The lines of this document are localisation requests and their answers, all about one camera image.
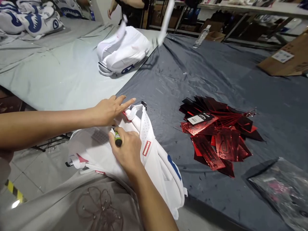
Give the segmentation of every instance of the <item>gray tarp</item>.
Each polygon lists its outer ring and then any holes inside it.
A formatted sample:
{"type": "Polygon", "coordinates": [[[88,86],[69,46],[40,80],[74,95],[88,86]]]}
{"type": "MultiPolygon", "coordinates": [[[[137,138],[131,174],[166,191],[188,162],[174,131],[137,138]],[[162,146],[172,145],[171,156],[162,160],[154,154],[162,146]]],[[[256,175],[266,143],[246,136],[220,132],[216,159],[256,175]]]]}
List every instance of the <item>gray tarp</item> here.
{"type": "Polygon", "coordinates": [[[266,51],[210,41],[193,49],[194,41],[169,34],[117,95],[147,103],[154,134],[179,167],[190,196],[251,230],[290,230],[246,178],[277,157],[307,172],[308,79],[268,76],[256,67],[270,55],[266,51]],[[178,110],[185,97],[194,95],[243,111],[257,107],[252,120],[265,142],[246,140],[253,156],[234,163],[235,179],[193,159],[190,136],[179,127],[184,114],[178,110]]]}

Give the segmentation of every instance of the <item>floor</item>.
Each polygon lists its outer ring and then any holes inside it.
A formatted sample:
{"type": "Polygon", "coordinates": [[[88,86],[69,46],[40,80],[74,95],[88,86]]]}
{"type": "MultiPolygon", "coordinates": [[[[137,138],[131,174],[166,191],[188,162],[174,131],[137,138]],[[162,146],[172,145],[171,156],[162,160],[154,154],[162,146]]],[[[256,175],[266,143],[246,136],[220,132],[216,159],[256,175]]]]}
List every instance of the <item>floor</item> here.
{"type": "MultiPolygon", "coordinates": [[[[10,163],[9,180],[20,190],[27,200],[39,197],[68,180],[76,171],[67,167],[68,142],[60,141],[47,147],[46,152],[26,149],[14,154],[10,163]]],[[[12,209],[16,198],[6,189],[0,192],[0,213],[12,209]]],[[[200,204],[187,199],[185,206],[179,210],[176,222],[180,231],[221,231],[240,230],[211,208],[200,207],[200,204]]]]}

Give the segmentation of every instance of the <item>green marker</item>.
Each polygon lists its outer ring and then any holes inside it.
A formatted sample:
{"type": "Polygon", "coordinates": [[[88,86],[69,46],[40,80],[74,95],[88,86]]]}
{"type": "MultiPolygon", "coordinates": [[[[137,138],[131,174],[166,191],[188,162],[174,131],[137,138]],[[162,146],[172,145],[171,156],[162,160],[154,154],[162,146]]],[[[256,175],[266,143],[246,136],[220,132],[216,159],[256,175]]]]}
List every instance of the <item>green marker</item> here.
{"type": "Polygon", "coordinates": [[[118,133],[115,129],[113,129],[113,130],[114,130],[114,132],[115,132],[115,145],[116,145],[117,147],[121,147],[121,145],[122,145],[122,139],[121,139],[119,133],[118,133]]]}

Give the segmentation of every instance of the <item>yellow black tape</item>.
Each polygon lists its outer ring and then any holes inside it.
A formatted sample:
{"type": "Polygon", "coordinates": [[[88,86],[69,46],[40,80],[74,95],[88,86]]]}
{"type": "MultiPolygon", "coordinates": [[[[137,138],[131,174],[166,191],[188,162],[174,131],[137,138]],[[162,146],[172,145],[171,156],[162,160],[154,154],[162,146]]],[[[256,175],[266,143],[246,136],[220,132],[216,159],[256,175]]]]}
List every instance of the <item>yellow black tape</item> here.
{"type": "Polygon", "coordinates": [[[12,181],[7,180],[5,183],[7,189],[20,201],[20,203],[24,203],[27,201],[24,198],[23,194],[13,185],[12,181]]]}

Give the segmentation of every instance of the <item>plastic water bottle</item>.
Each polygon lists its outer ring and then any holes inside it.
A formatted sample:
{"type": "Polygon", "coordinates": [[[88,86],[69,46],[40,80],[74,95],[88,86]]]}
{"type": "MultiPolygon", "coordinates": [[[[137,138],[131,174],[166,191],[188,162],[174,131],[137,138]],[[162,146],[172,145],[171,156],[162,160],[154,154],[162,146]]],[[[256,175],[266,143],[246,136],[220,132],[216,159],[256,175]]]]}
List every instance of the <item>plastic water bottle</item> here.
{"type": "Polygon", "coordinates": [[[207,25],[206,28],[201,32],[201,34],[199,35],[198,39],[195,41],[195,44],[192,46],[193,48],[200,47],[202,41],[205,39],[205,37],[210,32],[210,27],[211,27],[211,25],[207,25]]]}

